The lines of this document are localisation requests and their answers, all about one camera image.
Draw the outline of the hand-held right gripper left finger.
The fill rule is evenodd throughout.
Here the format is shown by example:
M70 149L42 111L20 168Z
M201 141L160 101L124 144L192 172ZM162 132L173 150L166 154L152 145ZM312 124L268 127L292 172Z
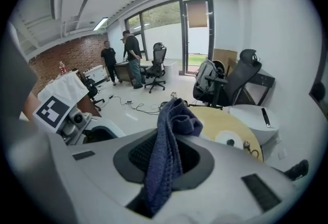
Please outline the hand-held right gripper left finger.
M67 146L59 135L49 138L55 164L70 190L92 196L101 193L119 205L129 206L140 195L153 148L155 129L124 137Z

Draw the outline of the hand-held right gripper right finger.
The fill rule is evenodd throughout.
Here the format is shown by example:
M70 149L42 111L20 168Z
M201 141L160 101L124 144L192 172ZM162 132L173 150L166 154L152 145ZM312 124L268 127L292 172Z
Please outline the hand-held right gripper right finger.
M241 149L194 136L178 136L178 139L209 151L214 158L214 168L197 188L172 194L174 215L261 214L263 209L242 180L253 174L280 200L295 192L295 187L285 175Z

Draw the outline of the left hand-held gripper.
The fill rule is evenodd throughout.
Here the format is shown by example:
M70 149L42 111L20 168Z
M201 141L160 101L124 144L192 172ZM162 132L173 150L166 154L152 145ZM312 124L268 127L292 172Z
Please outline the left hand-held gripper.
M112 140L126 136L113 121L83 113L77 104L57 94L49 96L33 112L35 123L56 133L65 144L75 145L83 135L83 144Z

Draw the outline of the dark blue cloth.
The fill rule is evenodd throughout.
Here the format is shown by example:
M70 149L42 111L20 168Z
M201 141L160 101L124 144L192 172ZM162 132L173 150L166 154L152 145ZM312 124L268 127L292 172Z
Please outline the dark blue cloth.
M182 175L182 162L175 134L199 136L203 124L181 98L173 98L161 109L157 136L145 178L146 205L156 214L173 191L173 180Z

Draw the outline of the black office chair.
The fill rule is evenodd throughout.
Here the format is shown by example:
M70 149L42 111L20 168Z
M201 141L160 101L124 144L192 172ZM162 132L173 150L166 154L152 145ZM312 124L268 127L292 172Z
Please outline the black office chair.
M77 76L80 78L81 82L86 86L88 89L88 97L92 102L93 106L98 110L101 111L101 107L97 105L97 103L102 102L104 103L105 100L102 98L100 100L95 100L95 96L98 94L98 90L95 86L95 81L91 79L89 76L85 76L84 73L77 71Z
M153 46L153 60L152 66L147 67L141 67L141 75L145 76L145 78L154 78L151 83L144 84L144 88L147 86L151 86L149 89L149 93L152 93L152 90L155 86L162 87L162 90L164 91L166 81L160 78L163 78L165 75L165 68L163 66L163 62L166 56L167 48L164 46L162 42L155 43Z

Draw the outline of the round wooden table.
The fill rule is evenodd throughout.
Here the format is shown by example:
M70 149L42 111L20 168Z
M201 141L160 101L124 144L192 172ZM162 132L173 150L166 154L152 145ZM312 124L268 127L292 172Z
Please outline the round wooden table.
M201 137L215 141L215 137L220 131L233 131L241 137L244 151L261 162L264 161L258 140L249 127L242 121L225 111L206 106L189 107L189 110L203 124Z

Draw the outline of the brown wooden desk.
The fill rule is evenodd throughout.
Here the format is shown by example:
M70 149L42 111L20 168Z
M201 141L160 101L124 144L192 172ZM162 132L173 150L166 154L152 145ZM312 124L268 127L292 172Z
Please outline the brown wooden desk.
M120 83L129 82L133 85L134 76L130 70L129 62L118 63L114 66L117 79Z

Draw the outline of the white smart toilet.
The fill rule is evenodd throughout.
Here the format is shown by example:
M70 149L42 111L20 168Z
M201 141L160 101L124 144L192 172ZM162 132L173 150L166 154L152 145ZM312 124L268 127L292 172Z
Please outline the white smart toilet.
M224 110L249 127L258 140L265 159L263 147L276 137L280 128L276 115L270 109L256 105L234 105Z

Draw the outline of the black ribbed cylinder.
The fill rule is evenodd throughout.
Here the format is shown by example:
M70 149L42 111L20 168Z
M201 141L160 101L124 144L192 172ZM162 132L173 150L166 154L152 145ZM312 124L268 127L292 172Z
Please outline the black ribbed cylinder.
M299 178L305 177L309 171L309 162L304 159L300 163L294 165L289 170L284 171L284 175L291 181L295 181Z

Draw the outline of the white low platform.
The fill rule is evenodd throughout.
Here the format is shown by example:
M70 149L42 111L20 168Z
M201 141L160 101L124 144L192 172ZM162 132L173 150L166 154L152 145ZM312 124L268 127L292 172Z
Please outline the white low platform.
M152 62L150 60L141 61L140 66L142 70L148 69L152 66ZM165 59L163 62L163 68L165 70L165 74L162 79L165 80L167 84L171 84L173 80L179 76L179 66L177 60Z

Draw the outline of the black high-back mesh chair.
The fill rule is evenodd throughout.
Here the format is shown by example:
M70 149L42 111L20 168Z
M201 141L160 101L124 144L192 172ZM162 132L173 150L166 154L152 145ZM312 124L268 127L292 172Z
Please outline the black high-back mesh chair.
M196 75L193 97L213 108L232 106L241 89L259 72L261 66L256 50L244 49L232 72L225 78L219 78L213 62L205 60Z

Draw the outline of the black desk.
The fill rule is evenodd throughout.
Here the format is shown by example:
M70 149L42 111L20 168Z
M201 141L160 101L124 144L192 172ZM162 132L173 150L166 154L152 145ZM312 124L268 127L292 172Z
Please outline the black desk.
M275 78L261 69L246 83L239 101L242 104L261 106L274 83Z

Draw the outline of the long ceiling light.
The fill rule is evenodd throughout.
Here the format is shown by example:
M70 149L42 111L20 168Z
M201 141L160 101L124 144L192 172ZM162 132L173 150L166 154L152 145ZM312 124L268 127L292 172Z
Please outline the long ceiling light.
M107 28L108 17L103 17L100 22L93 28L93 31L98 31L103 28Z

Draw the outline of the brown cardboard sheet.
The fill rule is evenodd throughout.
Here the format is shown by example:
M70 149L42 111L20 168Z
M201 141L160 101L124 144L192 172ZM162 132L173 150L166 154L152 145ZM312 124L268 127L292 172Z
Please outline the brown cardboard sheet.
M214 49L213 50L213 61L220 61L224 65L224 72L226 73L228 70L228 61L229 59L236 60L237 52L232 50L225 49Z

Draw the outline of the black framed glass door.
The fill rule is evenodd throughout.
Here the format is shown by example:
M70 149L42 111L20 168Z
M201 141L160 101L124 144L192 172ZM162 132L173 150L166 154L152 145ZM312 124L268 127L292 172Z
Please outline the black framed glass door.
M171 0L125 19L125 28L139 41L142 60L152 60L157 42L180 75L195 74L214 49L213 0Z

